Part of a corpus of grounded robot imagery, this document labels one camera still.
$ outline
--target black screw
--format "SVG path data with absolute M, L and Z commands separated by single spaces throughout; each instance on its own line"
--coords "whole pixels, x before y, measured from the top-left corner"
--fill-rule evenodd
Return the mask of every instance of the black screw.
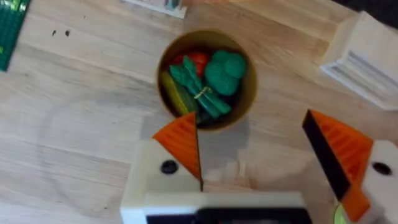
M 382 162 L 373 162 L 372 166 L 373 169 L 381 175 L 392 175 L 392 170 L 387 164 Z
M 176 173 L 176 171 L 178 170 L 178 164 L 173 160 L 167 160 L 163 162 L 162 166 L 160 167 L 160 170 L 164 174 L 171 175 Z

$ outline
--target white wooden block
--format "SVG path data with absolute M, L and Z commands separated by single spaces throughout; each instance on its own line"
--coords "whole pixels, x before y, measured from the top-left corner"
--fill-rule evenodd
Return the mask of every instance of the white wooden block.
M 188 7 L 188 0 L 180 0 L 180 5 L 178 5 L 173 11 L 168 10 L 165 7 L 165 0 L 125 0 L 125 1 L 158 12 L 166 13 L 168 15 L 175 16 L 181 19 L 185 17 Z
M 366 12 L 339 24 L 320 68 L 384 110 L 398 110 L 398 35 Z

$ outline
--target toy asparagus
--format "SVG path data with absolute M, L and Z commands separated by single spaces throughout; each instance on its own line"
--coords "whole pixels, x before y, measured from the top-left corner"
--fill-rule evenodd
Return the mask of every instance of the toy asparagus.
M 231 111 L 229 105 L 220 100 L 207 86 L 203 86 L 196 75 L 195 64 L 188 57 L 184 57 L 182 65 L 171 65 L 170 73 L 177 83 L 185 86 L 195 96 L 213 119 Z

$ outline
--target toy tomato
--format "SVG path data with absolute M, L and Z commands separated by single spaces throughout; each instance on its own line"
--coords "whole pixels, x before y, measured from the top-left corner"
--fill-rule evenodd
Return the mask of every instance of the toy tomato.
M 184 55 L 179 55 L 173 60 L 173 64 L 182 63 Z M 205 67 L 209 61 L 209 57 L 201 52 L 190 52 L 187 56 L 195 63 L 198 78 L 202 78 L 205 72 Z

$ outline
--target wood grain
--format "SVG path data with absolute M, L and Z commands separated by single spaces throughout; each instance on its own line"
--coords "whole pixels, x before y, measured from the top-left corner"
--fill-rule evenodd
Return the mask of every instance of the wood grain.
M 306 110 L 398 142 L 397 113 L 318 71 L 336 24 L 352 15 L 327 0 L 195 2 L 184 20 L 113 0 L 32 1 L 0 74 L 0 223 L 121 223 L 134 146 L 172 119 L 154 85 L 158 59 L 202 27 L 235 36 L 260 81 L 242 122 L 199 134 L 206 189 L 299 190 L 314 223 L 332 223 Z

